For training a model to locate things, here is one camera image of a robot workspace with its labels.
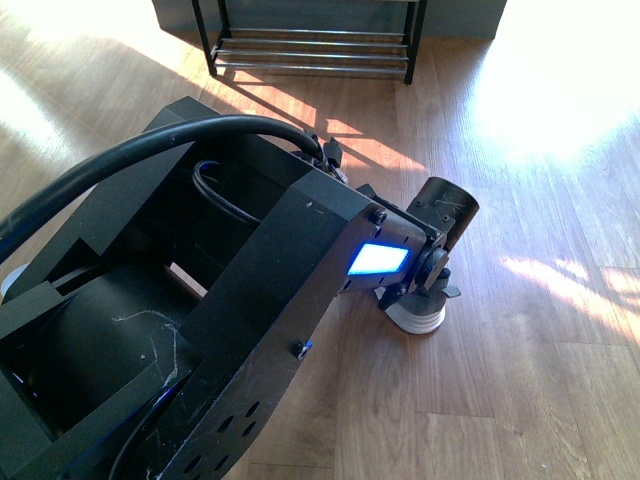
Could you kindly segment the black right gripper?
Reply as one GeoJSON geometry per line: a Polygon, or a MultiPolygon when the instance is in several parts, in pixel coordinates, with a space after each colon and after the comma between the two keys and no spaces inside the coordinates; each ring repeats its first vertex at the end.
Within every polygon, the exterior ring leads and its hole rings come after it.
{"type": "Polygon", "coordinates": [[[446,240],[447,236],[441,234],[424,246],[404,279],[385,288],[377,303],[380,310],[387,310],[418,287],[429,289],[433,285],[449,260],[446,240]]]}

